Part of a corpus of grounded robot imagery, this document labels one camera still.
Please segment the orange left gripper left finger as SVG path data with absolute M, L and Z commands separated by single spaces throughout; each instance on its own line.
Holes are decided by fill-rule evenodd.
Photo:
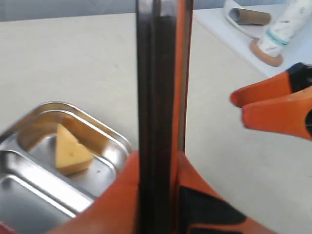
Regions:
M 139 154 L 134 151 L 115 182 L 84 212 L 50 234 L 135 234 Z

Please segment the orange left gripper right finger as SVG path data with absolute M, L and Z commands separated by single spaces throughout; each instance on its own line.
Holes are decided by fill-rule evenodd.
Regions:
M 177 234 L 273 234 L 219 196 L 187 157 L 177 155 Z

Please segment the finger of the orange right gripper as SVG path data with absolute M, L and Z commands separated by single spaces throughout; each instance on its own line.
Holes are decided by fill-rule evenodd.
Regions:
M 312 88 L 242 107 L 249 129 L 312 139 Z
M 299 62 L 269 79 L 235 90 L 230 95 L 230 101 L 241 108 L 250 103 L 293 94 L 311 85 L 312 66 Z

